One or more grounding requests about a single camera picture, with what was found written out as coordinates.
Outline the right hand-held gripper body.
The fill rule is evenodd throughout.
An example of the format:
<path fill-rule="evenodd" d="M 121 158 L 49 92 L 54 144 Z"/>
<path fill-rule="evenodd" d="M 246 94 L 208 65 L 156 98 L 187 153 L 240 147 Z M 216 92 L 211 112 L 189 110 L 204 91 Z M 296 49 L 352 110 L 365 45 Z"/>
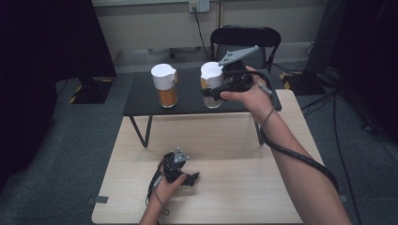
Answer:
<path fill-rule="evenodd" d="M 251 72 L 246 69 L 246 65 L 242 59 L 255 53 L 258 49 L 259 47 L 254 45 L 250 48 L 226 52 L 225 56 L 219 61 L 225 80 L 225 84 L 218 88 L 219 92 L 245 92 L 251 88 L 253 77 Z"/>

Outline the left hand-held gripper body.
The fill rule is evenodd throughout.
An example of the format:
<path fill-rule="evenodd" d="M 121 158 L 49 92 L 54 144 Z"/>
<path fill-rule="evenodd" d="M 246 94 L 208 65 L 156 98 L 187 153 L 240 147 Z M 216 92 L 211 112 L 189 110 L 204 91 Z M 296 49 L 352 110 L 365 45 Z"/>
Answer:
<path fill-rule="evenodd" d="M 189 158 L 179 147 L 164 156 L 163 173 L 169 183 L 174 183 L 182 174 L 181 169 Z"/>

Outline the silver cup with white lid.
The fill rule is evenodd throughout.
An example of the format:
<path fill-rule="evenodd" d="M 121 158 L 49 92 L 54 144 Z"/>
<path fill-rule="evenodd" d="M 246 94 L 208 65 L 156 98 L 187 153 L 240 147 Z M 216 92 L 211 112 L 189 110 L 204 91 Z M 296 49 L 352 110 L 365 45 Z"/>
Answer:
<path fill-rule="evenodd" d="M 218 62 L 207 62 L 201 66 L 202 90 L 214 89 L 222 86 L 223 83 L 222 66 Z M 213 97 L 203 96 L 203 100 L 209 109 L 216 109 L 222 105 L 220 99 L 215 100 Z"/>

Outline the black raised shelf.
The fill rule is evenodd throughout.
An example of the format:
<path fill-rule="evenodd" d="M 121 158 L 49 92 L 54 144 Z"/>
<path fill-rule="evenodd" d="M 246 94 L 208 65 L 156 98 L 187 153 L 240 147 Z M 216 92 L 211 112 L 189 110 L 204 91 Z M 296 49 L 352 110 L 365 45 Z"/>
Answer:
<path fill-rule="evenodd" d="M 154 115 L 246 112 L 242 103 L 231 101 L 224 102 L 217 109 L 207 108 L 201 94 L 199 68 L 183 68 L 177 72 L 177 77 L 177 104 L 171 108 L 163 108 L 151 74 L 133 74 L 123 115 L 130 119 L 143 147 L 148 147 Z"/>

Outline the orange cup with white lid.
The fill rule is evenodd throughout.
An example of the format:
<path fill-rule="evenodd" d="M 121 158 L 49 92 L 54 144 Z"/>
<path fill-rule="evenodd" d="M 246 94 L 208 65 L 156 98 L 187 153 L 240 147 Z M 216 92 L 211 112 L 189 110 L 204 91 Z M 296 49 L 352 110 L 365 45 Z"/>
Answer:
<path fill-rule="evenodd" d="M 154 86 L 158 92 L 159 103 L 163 108 L 174 107 L 177 103 L 177 71 L 168 64 L 158 64 L 151 69 Z"/>

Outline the person's left hand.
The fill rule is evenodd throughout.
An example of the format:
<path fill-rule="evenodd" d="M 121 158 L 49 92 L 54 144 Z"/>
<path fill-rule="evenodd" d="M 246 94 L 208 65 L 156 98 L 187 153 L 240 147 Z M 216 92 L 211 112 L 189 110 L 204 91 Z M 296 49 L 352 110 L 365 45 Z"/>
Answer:
<path fill-rule="evenodd" d="M 171 200 L 175 191 L 182 185 L 186 178 L 187 175 L 182 173 L 177 180 L 169 183 L 163 175 L 159 175 L 155 179 L 147 208 L 158 212 L 164 209 L 165 205 Z"/>

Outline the person's right hand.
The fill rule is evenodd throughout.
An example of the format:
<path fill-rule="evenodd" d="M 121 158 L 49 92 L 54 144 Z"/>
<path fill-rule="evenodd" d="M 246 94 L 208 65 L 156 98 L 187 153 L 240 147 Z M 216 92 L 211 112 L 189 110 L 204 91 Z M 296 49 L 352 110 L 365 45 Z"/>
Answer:
<path fill-rule="evenodd" d="M 246 67 L 253 76 L 254 84 L 246 92 L 221 92 L 221 97 L 229 101 L 241 102 L 252 114 L 253 119 L 262 128 L 271 124 L 279 115 L 275 111 L 270 95 L 264 90 L 267 82 L 259 75 L 254 74 L 253 67 Z"/>

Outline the black folding chair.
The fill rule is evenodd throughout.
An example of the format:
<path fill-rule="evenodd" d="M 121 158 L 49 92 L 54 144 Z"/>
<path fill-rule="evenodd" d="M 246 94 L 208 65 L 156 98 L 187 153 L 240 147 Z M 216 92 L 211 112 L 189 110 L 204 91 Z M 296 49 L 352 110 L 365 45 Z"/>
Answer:
<path fill-rule="evenodd" d="M 281 44 L 281 35 L 273 28 L 264 26 L 225 25 L 210 35 L 210 58 L 220 61 L 227 51 L 249 48 L 259 50 L 244 58 L 244 63 L 254 68 L 271 71 L 273 59 Z"/>

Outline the black striped stand base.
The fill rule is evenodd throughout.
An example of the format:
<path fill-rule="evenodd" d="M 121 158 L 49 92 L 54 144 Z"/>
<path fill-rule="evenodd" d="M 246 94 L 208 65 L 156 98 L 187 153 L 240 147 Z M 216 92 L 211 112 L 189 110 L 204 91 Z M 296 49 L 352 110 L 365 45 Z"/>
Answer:
<path fill-rule="evenodd" d="M 325 93 L 317 75 L 308 70 L 280 75 L 283 87 L 296 96 L 323 95 Z"/>
<path fill-rule="evenodd" d="M 69 104 L 102 104 L 106 101 L 115 80 L 110 78 L 93 79 L 89 84 L 80 84 Z"/>

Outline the dark grey panel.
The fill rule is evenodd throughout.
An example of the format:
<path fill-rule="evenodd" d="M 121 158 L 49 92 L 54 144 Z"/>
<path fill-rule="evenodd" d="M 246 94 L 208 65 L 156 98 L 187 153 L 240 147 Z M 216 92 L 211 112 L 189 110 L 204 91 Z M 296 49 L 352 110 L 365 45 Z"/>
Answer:
<path fill-rule="evenodd" d="M 345 6 L 346 0 L 327 0 L 314 45 L 305 67 L 306 73 L 316 75 L 323 73 L 328 67 L 344 16 Z"/>

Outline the black curtain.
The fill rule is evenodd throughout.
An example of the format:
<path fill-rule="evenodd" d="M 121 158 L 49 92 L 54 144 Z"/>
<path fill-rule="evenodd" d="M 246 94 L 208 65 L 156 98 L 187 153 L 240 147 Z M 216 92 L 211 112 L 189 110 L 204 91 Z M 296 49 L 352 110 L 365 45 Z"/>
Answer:
<path fill-rule="evenodd" d="M 38 151 L 57 82 L 114 76 L 92 0 L 0 0 L 0 192 Z"/>
<path fill-rule="evenodd" d="M 331 63 L 398 143 L 398 0 L 344 0 Z"/>

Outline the metal frame with caster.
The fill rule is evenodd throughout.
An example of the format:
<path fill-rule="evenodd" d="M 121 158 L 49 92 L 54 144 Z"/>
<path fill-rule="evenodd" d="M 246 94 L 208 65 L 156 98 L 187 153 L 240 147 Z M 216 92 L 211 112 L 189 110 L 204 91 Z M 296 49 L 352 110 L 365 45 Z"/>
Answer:
<path fill-rule="evenodd" d="M 178 48 L 149 48 L 150 53 L 167 53 L 170 58 L 175 58 L 178 53 L 196 53 L 201 47 L 178 47 Z"/>

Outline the white wall outlet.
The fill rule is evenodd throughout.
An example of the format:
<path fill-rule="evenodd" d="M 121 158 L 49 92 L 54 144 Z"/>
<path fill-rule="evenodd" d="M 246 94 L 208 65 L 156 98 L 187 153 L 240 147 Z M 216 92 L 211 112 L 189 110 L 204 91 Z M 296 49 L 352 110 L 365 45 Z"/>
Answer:
<path fill-rule="evenodd" d="M 205 13 L 209 12 L 210 4 L 206 0 L 194 0 L 189 2 L 190 13 Z"/>

